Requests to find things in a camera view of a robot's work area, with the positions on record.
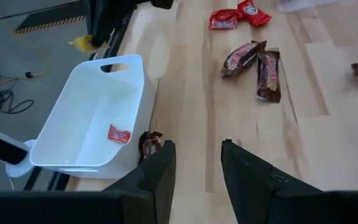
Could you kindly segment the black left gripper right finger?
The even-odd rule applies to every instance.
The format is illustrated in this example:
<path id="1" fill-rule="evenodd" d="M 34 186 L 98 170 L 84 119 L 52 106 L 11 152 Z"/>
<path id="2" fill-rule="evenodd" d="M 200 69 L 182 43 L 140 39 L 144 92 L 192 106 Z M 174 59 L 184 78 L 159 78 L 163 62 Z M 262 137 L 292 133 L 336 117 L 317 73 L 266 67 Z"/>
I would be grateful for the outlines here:
<path id="1" fill-rule="evenodd" d="M 322 191 L 241 148 L 221 143 L 224 181 L 238 224 L 301 224 L 307 201 L 295 197 Z"/>

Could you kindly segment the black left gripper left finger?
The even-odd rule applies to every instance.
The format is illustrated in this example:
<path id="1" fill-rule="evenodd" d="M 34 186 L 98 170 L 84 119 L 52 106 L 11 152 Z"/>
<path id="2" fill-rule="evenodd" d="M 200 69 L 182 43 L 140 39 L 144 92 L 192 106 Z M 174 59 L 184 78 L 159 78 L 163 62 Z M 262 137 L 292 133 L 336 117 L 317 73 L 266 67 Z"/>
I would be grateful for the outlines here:
<path id="1" fill-rule="evenodd" d="M 176 179 L 176 147 L 166 140 L 158 152 L 115 181 L 115 197 L 104 224 L 169 224 Z"/>

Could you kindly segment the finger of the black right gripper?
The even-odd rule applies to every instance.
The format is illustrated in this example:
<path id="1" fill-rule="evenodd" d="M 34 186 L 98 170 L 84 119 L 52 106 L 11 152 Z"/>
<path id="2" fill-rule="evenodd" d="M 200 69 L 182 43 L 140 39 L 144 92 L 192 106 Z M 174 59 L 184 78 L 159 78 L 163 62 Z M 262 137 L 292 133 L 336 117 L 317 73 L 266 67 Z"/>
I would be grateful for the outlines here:
<path id="1" fill-rule="evenodd" d="M 136 0 L 85 0 L 86 25 L 92 46 L 102 46 L 123 19 L 134 10 Z"/>

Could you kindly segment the small yellow candy wrapper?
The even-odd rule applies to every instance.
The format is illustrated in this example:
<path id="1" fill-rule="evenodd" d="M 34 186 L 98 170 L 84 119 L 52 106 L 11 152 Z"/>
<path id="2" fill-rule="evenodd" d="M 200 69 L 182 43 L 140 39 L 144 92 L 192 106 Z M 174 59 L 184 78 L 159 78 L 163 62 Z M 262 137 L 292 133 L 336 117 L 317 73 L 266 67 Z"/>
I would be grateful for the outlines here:
<path id="1" fill-rule="evenodd" d="M 99 47 L 96 47 L 92 44 L 92 40 L 92 35 L 84 35 L 68 43 L 83 53 L 96 53 L 101 49 L 107 49 L 109 47 L 107 42 L 103 42 Z"/>

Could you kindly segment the small pink-red candy wrapper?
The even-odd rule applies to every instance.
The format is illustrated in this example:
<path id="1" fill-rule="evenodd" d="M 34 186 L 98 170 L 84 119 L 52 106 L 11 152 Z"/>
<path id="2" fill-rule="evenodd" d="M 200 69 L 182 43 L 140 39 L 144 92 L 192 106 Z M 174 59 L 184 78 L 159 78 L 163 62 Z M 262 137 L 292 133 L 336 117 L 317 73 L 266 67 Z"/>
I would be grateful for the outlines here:
<path id="1" fill-rule="evenodd" d="M 108 139 L 110 141 L 119 141 L 123 144 L 127 144 L 131 139 L 131 132 L 119 130 L 115 126 L 110 124 L 108 131 Z"/>

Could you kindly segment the red KitKat candy bar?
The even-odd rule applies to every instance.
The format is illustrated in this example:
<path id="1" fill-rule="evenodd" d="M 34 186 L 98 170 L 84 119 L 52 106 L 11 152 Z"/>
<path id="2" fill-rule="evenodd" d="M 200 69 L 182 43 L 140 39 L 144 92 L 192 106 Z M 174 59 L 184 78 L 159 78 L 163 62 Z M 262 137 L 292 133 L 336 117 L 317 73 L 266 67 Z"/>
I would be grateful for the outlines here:
<path id="1" fill-rule="evenodd" d="M 271 16 L 257 8 L 253 0 L 244 0 L 237 5 L 237 9 L 243 13 L 247 22 L 253 26 L 264 26 L 270 22 Z"/>
<path id="2" fill-rule="evenodd" d="M 237 11 L 222 9 L 215 11 L 209 18 L 209 30 L 232 30 L 237 27 Z"/>

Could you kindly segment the black hazard-striped floor mat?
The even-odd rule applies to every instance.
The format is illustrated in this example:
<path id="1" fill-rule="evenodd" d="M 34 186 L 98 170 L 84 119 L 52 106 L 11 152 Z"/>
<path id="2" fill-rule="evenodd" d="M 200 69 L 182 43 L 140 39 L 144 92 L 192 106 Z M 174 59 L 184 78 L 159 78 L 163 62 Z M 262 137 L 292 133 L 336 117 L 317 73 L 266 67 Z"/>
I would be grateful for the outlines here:
<path id="1" fill-rule="evenodd" d="M 15 34 L 57 27 L 86 19 L 83 1 L 73 1 L 28 15 L 15 29 Z"/>

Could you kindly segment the white plastic bin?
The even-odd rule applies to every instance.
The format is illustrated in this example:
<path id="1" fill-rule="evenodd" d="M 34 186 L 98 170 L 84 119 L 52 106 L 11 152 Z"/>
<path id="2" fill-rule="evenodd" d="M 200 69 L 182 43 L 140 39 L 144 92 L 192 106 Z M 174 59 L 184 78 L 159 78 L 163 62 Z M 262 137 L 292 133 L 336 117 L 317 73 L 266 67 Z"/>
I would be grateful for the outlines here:
<path id="1" fill-rule="evenodd" d="M 74 177 L 120 179 L 138 165 L 154 99 L 140 55 L 83 62 L 72 70 L 29 159 Z M 130 141 L 110 141 L 110 124 L 130 131 Z"/>

